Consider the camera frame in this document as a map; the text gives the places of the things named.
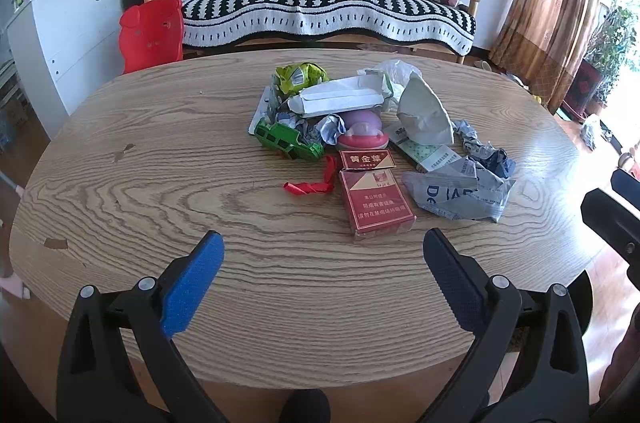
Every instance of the red chair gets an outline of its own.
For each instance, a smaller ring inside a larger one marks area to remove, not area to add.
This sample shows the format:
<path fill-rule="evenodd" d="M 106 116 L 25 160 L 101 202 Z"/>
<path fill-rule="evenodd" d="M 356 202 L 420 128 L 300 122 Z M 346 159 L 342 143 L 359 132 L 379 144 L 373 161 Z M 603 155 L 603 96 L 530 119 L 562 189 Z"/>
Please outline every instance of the red chair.
<path fill-rule="evenodd" d="M 181 8 L 181 0 L 150 0 L 122 14 L 118 44 L 125 74 L 182 60 Z"/>

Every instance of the white cabinet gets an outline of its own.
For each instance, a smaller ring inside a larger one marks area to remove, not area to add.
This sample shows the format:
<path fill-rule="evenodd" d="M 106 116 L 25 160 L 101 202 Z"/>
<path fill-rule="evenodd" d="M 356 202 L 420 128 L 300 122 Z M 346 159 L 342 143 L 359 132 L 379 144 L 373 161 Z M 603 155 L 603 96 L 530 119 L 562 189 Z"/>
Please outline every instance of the white cabinet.
<path fill-rule="evenodd" d="M 120 0 L 31 0 L 7 25 L 18 74 L 50 139 L 82 101 L 124 71 Z"/>

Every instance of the orange curtain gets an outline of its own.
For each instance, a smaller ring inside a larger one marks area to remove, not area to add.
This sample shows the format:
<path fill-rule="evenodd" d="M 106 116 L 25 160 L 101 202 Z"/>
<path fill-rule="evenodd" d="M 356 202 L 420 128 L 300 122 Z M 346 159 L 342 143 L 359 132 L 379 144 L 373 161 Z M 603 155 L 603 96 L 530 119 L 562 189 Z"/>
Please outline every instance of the orange curtain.
<path fill-rule="evenodd" d="M 599 0 L 513 0 L 490 59 L 542 97 L 564 100 L 586 51 Z"/>

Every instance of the oval table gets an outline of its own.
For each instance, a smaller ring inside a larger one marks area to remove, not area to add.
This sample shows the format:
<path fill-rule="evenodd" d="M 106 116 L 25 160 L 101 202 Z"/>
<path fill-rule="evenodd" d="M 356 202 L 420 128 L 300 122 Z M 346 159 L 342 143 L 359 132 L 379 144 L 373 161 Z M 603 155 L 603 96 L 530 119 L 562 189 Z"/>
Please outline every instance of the oval table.
<path fill-rule="evenodd" d="M 31 175 L 11 234 L 16 272 L 68 319 L 83 285 L 129 289 L 215 229 L 225 261 L 189 329 L 174 338 L 200 379 L 339 387 L 463 355 L 472 336 L 422 259 L 425 231 L 440 227 L 489 275 L 517 287 L 568 285 L 602 245 L 580 219 L 588 177 L 553 117 L 514 82 L 401 56 L 421 69 L 453 120 L 468 120 L 481 140 L 507 150 L 517 183 L 498 224 L 447 221 L 407 195 L 418 216 L 412 231 L 354 244 L 338 189 L 293 196 L 282 188 L 320 180 L 324 164 L 287 161 L 247 128 L 276 66 L 314 61 L 336 78 L 392 57 L 244 52 L 114 79 L 71 116 Z M 400 156 L 396 163 L 400 182 L 410 166 Z M 124 337 L 139 356 L 132 335 Z"/>

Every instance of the crumpled green wrapper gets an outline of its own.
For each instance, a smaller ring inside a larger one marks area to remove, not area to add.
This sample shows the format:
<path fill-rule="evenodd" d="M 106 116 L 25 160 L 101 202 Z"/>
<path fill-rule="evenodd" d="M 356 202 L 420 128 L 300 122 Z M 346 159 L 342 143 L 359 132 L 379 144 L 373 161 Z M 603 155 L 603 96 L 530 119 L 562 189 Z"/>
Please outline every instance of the crumpled green wrapper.
<path fill-rule="evenodd" d="M 328 80 L 326 71 L 312 62 L 289 64 L 282 68 L 276 68 L 276 75 L 280 90 L 288 96 Z"/>

